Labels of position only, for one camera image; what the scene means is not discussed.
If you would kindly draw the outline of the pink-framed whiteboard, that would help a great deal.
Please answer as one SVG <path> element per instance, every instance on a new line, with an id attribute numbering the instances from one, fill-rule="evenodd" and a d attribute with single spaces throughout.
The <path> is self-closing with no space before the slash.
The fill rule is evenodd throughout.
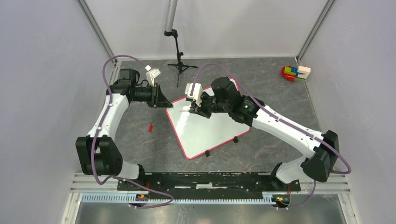
<path id="1" fill-rule="evenodd" d="M 189 112 L 191 102 L 185 97 L 172 102 L 173 107 L 166 113 L 176 134 L 182 152 L 187 159 L 193 159 L 205 154 L 227 142 L 234 136 L 240 137 L 248 133 L 251 127 L 232 120 L 227 113 L 213 113 L 209 119 Z"/>

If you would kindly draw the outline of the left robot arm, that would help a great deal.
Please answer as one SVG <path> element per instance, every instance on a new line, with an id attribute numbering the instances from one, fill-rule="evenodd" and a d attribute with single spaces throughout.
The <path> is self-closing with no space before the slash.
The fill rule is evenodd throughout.
<path id="1" fill-rule="evenodd" d="M 140 73 L 121 69 L 120 77 L 107 85 L 105 103 L 93 128 L 75 143 L 79 162 L 85 175 L 110 175 L 129 179 L 135 190 L 143 189 L 147 178 L 141 165 L 123 160 L 114 138 L 120 120 L 131 102 L 144 102 L 150 108 L 172 108 L 155 78 L 159 69 L 146 66 L 146 86 L 139 83 Z"/>

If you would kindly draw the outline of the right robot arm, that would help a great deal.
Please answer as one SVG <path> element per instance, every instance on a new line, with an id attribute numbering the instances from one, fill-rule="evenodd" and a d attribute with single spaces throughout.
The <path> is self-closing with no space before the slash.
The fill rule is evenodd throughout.
<path id="1" fill-rule="evenodd" d="M 269 181 L 273 189 L 282 190 L 300 177 L 318 182 L 328 180 L 339 153 L 339 138 L 334 131 L 322 133 L 309 129 L 276 113 L 262 101 L 242 95 L 228 77 L 215 79 L 211 88 L 212 95 L 204 92 L 201 84 L 186 85 L 190 113 L 205 118 L 214 113 L 226 113 L 235 122 L 274 135 L 302 154 L 300 158 L 280 163 L 273 169 Z"/>

